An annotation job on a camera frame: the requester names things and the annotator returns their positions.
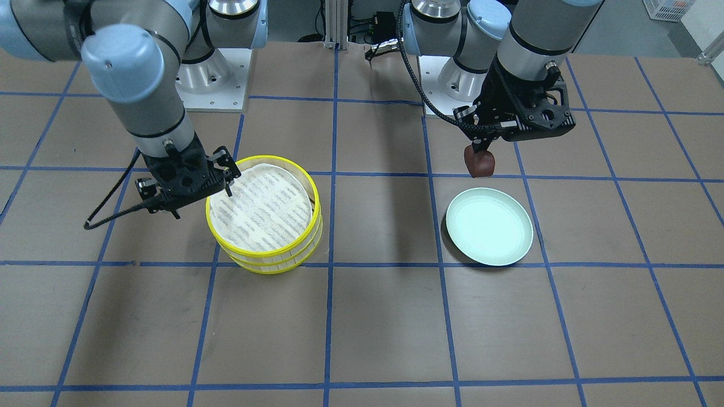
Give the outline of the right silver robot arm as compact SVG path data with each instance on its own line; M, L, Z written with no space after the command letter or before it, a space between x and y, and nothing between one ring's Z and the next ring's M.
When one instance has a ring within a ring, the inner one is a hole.
M152 175L128 209L167 211L220 191L241 173L227 147L207 154L178 89L205 70L204 87L227 81L220 49L255 49L268 38L265 1L3 1L2 49L14 57L81 61Z

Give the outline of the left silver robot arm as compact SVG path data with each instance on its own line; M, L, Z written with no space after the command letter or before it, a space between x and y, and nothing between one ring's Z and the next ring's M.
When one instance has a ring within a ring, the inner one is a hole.
M403 1L401 54L451 57L461 70L484 74L468 106L433 113L471 141L466 154L486 155L508 142L559 137L576 126L561 77L566 56L594 18L598 1Z

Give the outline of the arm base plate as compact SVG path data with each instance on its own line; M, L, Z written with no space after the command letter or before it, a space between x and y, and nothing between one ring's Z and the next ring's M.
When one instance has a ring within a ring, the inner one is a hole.
M176 89L188 111L238 112L245 108L253 51L215 49L209 59L182 64Z
M468 72L452 57L420 56L419 68L425 96L449 118L455 108L470 106L479 97L486 78L486 72Z

